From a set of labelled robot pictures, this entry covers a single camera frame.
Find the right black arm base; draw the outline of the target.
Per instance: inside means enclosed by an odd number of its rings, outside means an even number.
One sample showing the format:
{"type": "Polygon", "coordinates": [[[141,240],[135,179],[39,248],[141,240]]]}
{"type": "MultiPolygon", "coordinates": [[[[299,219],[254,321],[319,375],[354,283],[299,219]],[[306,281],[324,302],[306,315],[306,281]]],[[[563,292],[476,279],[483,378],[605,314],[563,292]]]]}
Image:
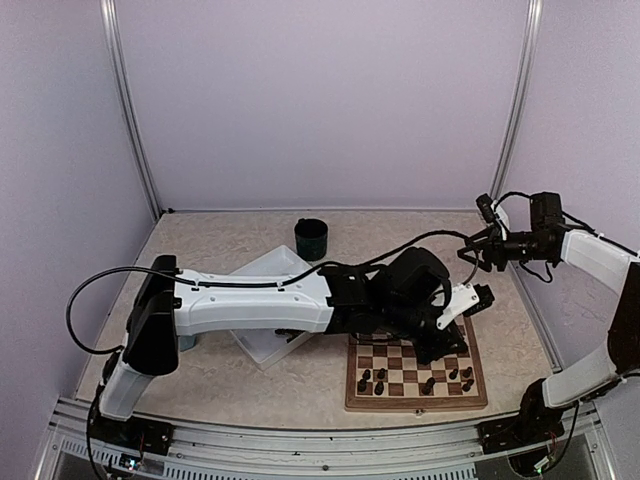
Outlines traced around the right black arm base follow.
{"type": "Polygon", "coordinates": [[[568,407],[553,409],[543,397],[543,379],[533,382],[525,391],[516,415],[477,425],[484,454],[503,452],[550,440],[564,434],[562,417],[568,407]]]}

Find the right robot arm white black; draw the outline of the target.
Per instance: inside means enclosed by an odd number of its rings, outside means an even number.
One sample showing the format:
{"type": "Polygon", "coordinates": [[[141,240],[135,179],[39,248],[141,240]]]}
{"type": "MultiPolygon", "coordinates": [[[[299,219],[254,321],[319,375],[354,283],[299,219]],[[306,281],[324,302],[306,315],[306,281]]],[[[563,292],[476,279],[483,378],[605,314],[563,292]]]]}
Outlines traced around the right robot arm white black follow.
{"type": "Polygon", "coordinates": [[[560,270],[559,284],[549,288],[560,306],[545,306],[540,297],[531,300],[538,314],[558,314],[548,324],[562,360],[560,371],[525,395],[527,409],[511,423],[512,436],[531,444],[549,429],[549,413],[638,374],[639,252],[568,213],[557,193],[518,196],[529,207],[525,230],[510,226],[502,198],[483,194],[476,205],[486,226],[466,240],[458,255],[478,261],[486,272],[514,263],[519,274],[531,274],[535,262],[560,270]]]}

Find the wooden chess board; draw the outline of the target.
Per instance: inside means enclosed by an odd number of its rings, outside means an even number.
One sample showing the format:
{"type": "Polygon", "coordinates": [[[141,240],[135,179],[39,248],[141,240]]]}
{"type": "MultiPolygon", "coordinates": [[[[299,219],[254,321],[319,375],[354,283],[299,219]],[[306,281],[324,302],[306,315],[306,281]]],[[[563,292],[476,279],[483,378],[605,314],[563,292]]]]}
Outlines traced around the wooden chess board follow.
{"type": "Polygon", "coordinates": [[[477,347],[475,331],[469,317],[456,319],[456,326],[469,346],[466,354],[447,355],[435,362],[420,365],[412,344],[406,340],[393,340],[387,334],[373,334],[349,339],[347,351],[345,408],[355,412],[462,412],[481,410],[488,406],[488,396],[477,347]],[[474,385],[469,392],[462,385],[469,379],[462,372],[473,368],[474,385]],[[383,380],[377,372],[386,369],[383,380]],[[457,368],[455,380],[449,373],[457,368]],[[357,382],[369,369],[371,378],[363,393],[357,391],[357,382]],[[433,377],[436,383],[430,395],[423,395],[425,382],[433,377]],[[378,381],[384,383],[384,393],[374,394],[378,381]]]}

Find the dark chess piece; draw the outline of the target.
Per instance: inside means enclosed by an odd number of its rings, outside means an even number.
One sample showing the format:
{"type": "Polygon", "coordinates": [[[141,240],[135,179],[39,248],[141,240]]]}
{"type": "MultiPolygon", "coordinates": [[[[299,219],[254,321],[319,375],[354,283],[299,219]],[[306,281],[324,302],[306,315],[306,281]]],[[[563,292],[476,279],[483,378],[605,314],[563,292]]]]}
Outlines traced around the dark chess piece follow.
{"type": "Polygon", "coordinates": [[[422,388],[422,394],[423,395],[430,395],[431,392],[433,391],[433,387],[434,387],[435,383],[436,383],[436,380],[433,377],[429,378],[425,382],[425,384],[424,384],[424,386],[422,388]]]}

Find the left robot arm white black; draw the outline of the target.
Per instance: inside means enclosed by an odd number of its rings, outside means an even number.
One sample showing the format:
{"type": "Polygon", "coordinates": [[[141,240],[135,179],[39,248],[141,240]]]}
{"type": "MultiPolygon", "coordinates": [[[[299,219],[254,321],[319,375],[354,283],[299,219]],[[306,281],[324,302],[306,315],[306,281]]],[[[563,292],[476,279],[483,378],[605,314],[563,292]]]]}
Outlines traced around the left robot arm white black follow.
{"type": "Polygon", "coordinates": [[[411,341],[419,360],[428,363],[461,346],[451,324],[478,302],[474,287],[453,284],[445,265],[424,248],[411,247],[388,265],[323,262],[276,276],[180,270],[175,256],[161,255],[134,300],[124,348],[105,370],[99,424],[118,444],[133,443],[140,434],[134,407],[153,379],[177,369],[182,337],[231,330],[382,330],[411,341]]]}

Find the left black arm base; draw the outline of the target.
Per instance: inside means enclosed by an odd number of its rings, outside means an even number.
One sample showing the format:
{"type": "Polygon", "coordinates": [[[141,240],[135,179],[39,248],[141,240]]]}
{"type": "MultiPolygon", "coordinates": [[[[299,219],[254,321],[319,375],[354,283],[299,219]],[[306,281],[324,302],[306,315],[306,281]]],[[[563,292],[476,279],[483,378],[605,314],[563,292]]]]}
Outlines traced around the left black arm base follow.
{"type": "Polygon", "coordinates": [[[89,434],[92,439],[161,456],[168,455],[173,433],[174,427],[168,422],[136,416],[120,422],[98,415],[89,423],[89,434]]]}

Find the dark piece corner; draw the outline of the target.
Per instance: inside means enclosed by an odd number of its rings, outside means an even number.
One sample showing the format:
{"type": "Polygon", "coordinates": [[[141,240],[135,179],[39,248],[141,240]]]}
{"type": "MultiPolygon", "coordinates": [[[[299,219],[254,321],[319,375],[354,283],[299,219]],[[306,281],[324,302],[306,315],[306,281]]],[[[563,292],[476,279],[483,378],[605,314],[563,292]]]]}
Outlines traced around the dark piece corner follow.
{"type": "Polygon", "coordinates": [[[471,387],[474,385],[474,380],[473,379],[469,379],[467,382],[465,382],[462,385],[462,391],[463,392],[469,392],[471,390],[471,387]]]}

